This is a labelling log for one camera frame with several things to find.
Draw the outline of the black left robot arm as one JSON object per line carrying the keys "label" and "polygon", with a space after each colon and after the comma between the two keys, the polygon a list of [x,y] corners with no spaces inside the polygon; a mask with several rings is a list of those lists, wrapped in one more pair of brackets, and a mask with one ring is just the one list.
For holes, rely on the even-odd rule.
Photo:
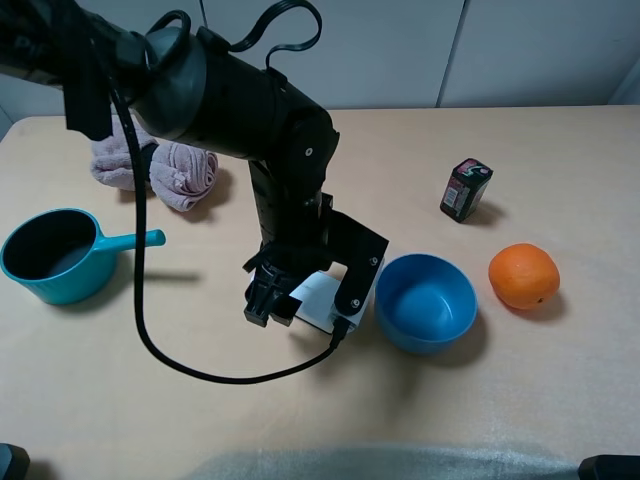
{"label": "black left robot arm", "polygon": [[114,113],[132,113],[155,137],[248,161],[262,241],[246,265],[245,315],[261,326],[289,324],[294,290],[325,266],[321,188],[339,140],[328,112],[283,74],[240,59],[294,8],[273,4],[230,43],[181,10],[139,34],[73,1],[1,5],[2,73],[61,90],[70,130],[102,140]]}

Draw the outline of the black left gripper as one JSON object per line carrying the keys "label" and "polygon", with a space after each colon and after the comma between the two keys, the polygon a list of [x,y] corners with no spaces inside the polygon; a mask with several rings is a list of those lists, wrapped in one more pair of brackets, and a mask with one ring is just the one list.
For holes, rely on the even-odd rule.
{"label": "black left gripper", "polygon": [[270,315],[277,323],[290,326],[301,301],[289,294],[309,275],[327,270],[333,262],[329,249],[333,196],[318,192],[291,203],[278,192],[256,192],[254,199],[261,243],[243,266],[253,275],[245,291],[244,315],[262,328]]}

